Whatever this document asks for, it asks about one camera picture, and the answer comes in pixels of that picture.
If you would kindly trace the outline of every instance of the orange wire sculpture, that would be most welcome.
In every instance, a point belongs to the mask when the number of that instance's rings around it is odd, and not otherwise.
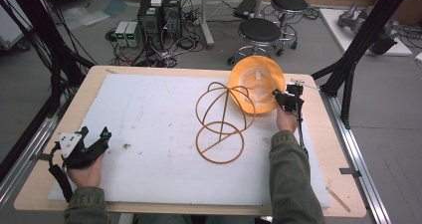
[[[211,87],[213,85],[218,85],[219,87],[211,89]],[[199,112],[198,112],[198,105],[199,105],[199,103],[201,102],[201,100],[205,96],[207,96],[208,94],[210,94],[212,92],[217,92],[217,91],[223,91],[223,92],[211,103],[211,105],[209,106],[209,108],[206,110],[204,116],[202,118],[200,118]],[[243,109],[242,109],[242,107],[241,107],[241,105],[239,103],[239,100],[236,98],[236,96],[233,96],[233,93],[235,93],[235,92],[242,94],[246,99],[248,99],[249,102],[250,102],[250,104],[252,104],[252,106],[254,108],[252,120],[251,120],[250,123],[247,122],[246,113],[243,111]],[[235,101],[235,103],[237,103],[237,107],[242,112],[242,116],[243,116],[243,128],[242,129],[238,129],[237,127],[235,127],[231,123],[225,121],[226,111],[227,111],[227,103],[228,103],[228,100],[229,100],[229,95],[231,95],[231,97],[233,98],[233,100]],[[223,109],[222,119],[221,120],[218,120],[218,121],[212,121],[212,122],[209,122],[209,123],[205,123],[205,118],[209,114],[209,112],[211,111],[211,108],[217,103],[217,101],[219,99],[223,98],[224,96],[225,96],[225,102],[224,102],[224,109]],[[242,135],[242,132],[244,130],[246,130],[248,127],[250,127],[252,125],[252,123],[254,122],[254,120],[255,120],[255,106],[254,106],[252,100],[249,98],[248,89],[246,89],[245,87],[237,86],[237,87],[233,87],[233,88],[227,88],[226,86],[224,86],[221,83],[213,82],[213,83],[211,83],[208,86],[207,92],[204,93],[199,98],[198,102],[196,103],[196,117],[198,118],[199,122],[202,124],[202,128],[198,131],[198,134],[196,135],[196,148],[198,149],[199,154],[204,159],[206,159],[206,160],[208,160],[210,162],[217,163],[217,164],[225,164],[225,163],[229,163],[229,162],[232,162],[232,161],[236,160],[242,154],[243,149],[244,149],[244,146],[245,146],[245,139],[244,139],[244,137]],[[211,128],[211,126],[213,124],[221,124],[220,125],[220,130],[216,130],[216,129]],[[223,131],[224,125],[228,125],[228,126],[232,127],[234,129],[234,131],[232,131],[232,132]],[[219,134],[219,138],[218,138],[218,140],[216,142],[212,143],[210,146],[208,146],[205,149],[201,150],[200,147],[199,147],[199,136],[200,136],[201,132],[205,128],[208,129],[208,130],[210,130],[210,131],[212,131],[212,132],[218,133]],[[229,136],[234,135],[234,134],[239,134],[240,135],[240,137],[242,139],[242,146],[240,147],[239,152],[233,158],[228,159],[228,160],[223,160],[223,161],[217,161],[217,160],[214,160],[214,159],[212,159],[212,158],[210,158],[210,157],[208,157],[208,156],[206,156],[204,154],[206,151],[210,150],[211,148],[213,148],[214,146],[216,146],[217,144],[221,143],[223,140],[225,140],[226,138],[228,138]]]

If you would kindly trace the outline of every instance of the wooden table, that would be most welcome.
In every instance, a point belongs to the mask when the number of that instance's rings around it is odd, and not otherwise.
[[[228,78],[229,71],[157,69],[157,68],[130,68],[96,66],[91,68],[74,100],[56,128],[53,137],[58,131],[75,132],[80,129],[81,123],[93,103],[103,80],[107,74],[134,74],[149,76],[173,76],[195,78]],[[315,86],[309,75],[285,74],[290,78],[301,79],[307,85]],[[303,108],[304,118],[316,150],[331,207],[324,209],[325,216],[362,217],[366,214],[360,193],[351,175],[343,175],[339,169],[348,167],[344,154],[336,137],[329,116],[322,103],[318,91],[305,87],[302,98],[306,101]],[[54,146],[54,139],[50,140],[44,153],[50,153]],[[55,162],[60,163],[59,155]],[[49,200],[48,196],[54,184],[54,177],[48,171],[48,161],[39,160],[30,176],[26,180],[21,192],[15,200],[18,210],[63,211],[67,207],[65,201]],[[151,203],[115,203],[107,204],[109,212],[130,213],[185,213],[185,214],[228,214],[269,216],[270,208],[251,206],[217,206],[217,205],[184,205],[184,204],[151,204]]]

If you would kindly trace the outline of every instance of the green jacket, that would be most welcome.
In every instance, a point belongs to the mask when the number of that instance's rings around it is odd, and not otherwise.
[[[271,140],[270,192],[273,223],[324,223],[322,211],[311,188],[308,157],[290,131],[280,131]],[[105,224],[104,191],[79,188],[65,211],[65,223]]]

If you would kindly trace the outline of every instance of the hand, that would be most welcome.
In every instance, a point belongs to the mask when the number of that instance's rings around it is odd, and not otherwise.
[[[69,169],[68,176],[80,187],[98,187],[102,181],[102,166],[104,154],[99,156],[93,165],[84,169]]]
[[[291,132],[295,132],[296,128],[298,127],[298,118],[295,115],[295,112],[285,112],[283,109],[276,105],[277,109],[277,127],[279,131],[288,130]]]

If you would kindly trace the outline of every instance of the black stool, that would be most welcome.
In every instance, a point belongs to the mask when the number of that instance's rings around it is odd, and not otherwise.
[[[251,45],[235,52],[228,60],[230,65],[236,63],[236,55],[247,57],[246,54],[242,53],[245,49],[252,50],[251,56],[255,56],[258,51],[262,51],[267,57],[271,58],[270,54],[262,47],[275,45],[282,35],[282,31],[275,23],[262,18],[250,18],[241,22],[238,33],[244,41],[249,42]]]
[[[277,55],[281,56],[284,53],[283,46],[286,41],[295,39],[291,46],[292,49],[295,49],[298,44],[298,33],[286,22],[289,18],[288,16],[304,13],[304,11],[308,9],[308,3],[305,0],[271,0],[271,6],[274,10],[283,14],[282,17],[279,18],[280,30],[282,31],[282,36],[279,40],[283,43],[282,47],[277,51]]]

